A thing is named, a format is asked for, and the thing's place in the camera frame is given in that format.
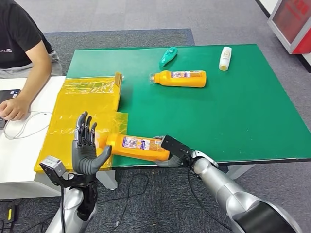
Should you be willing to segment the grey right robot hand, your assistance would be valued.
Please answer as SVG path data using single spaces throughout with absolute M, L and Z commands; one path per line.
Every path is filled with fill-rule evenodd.
M 159 161 L 159 160 L 156 160 L 154 161 L 155 164 L 156 164 L 159 167 L 170 167 L 170 168 L 174 168 L 174 167 L 180 167 L 183 165 L 183 162 L 174 154 L 171 154 L 168 160 L 165 161 Z

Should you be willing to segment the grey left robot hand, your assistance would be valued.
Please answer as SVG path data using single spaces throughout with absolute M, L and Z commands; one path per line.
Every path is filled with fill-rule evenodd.
M 79 174 L 95 175 L 112 155 L 112 147 L 106 145 L 97 156 L 95 129 L 97 123 L 91 125 L 92 117 L 87 111 L 82 113 L 76 122 L 75 136 L 72 142 L 72 169 Z

